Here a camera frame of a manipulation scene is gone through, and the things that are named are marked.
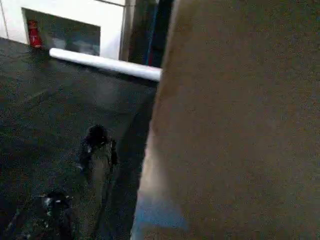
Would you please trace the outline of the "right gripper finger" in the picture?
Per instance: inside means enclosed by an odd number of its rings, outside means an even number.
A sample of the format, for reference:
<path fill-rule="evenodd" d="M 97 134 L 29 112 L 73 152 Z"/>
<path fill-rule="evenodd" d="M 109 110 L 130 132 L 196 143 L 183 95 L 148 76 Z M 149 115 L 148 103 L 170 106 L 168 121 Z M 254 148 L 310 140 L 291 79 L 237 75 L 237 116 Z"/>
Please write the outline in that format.
<path fill-rule="evenodd" d="M 116 141 L 102 125 L 90 127 L 72 163 L 72 176 L 17 212 L 14 238 L 94 240 L 117 163 Z"/>

